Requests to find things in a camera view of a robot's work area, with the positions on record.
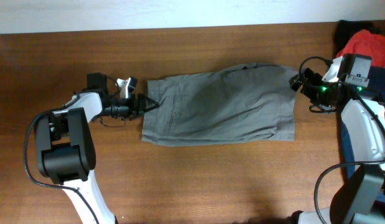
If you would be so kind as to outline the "grey shorts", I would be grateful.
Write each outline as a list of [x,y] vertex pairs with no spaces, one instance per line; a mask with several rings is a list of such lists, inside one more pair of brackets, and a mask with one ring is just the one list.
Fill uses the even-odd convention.
[[142,141],[205,146],[295,139],[296,93],[283,65],[240,64],[218,72],[148,81],[159,107],[144,115]]

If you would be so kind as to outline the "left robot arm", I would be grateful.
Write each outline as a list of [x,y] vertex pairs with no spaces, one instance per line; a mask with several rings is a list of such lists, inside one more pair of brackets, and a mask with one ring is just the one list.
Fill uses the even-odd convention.
[[96,153],[89,122],[109,116],[135,119],[159,107],[145,95],[113,99],[102,92],[75,94],[59,109],[40,115],[35,123],[40,174],[69,197],[83,223],[117,223],[95,178]]

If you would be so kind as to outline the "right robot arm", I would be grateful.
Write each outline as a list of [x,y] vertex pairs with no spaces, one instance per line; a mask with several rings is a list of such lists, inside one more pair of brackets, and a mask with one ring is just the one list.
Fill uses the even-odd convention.
[[355,166],[353,175],[334,195],[328,208],[314,212],[297,211],[297,223],[385,223],[385,68],[373,67],[366,73],[343,72],[335,81],[306,68],[289,81],[315,104],[341,106],[341,119],[351,143],[353,161],[333,165],[318,178],[320,182],[334,169]]

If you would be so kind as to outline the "navy blue garment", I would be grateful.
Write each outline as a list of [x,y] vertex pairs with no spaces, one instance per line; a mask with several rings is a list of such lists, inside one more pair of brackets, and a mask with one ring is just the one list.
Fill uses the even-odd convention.
[[[366,88],[353,85],[355,92],[385,128],[385,68],[369,70]],[[341,150],[345,162],[385,159],[385,137],[368,110],[357,99],[350,99],[341,111]]]

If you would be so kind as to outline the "black garment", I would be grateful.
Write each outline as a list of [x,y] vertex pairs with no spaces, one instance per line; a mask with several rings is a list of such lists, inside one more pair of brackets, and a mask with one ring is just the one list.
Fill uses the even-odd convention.
[[340,20],[333,36],[334,56],[346,46],[355,33],[361,30],[368,30],[371,34],[381,34],[380,28],[376,27],[371,21]]

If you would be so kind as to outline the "red garment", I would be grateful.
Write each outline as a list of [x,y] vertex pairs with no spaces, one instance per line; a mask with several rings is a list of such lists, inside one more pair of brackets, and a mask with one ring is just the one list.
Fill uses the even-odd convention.
[[385,36],[372,34],[365,29],[361,30],[350,38],[336,56],[341,57],[345,54],[359,54],[371,57],[373,67],[385,68]]

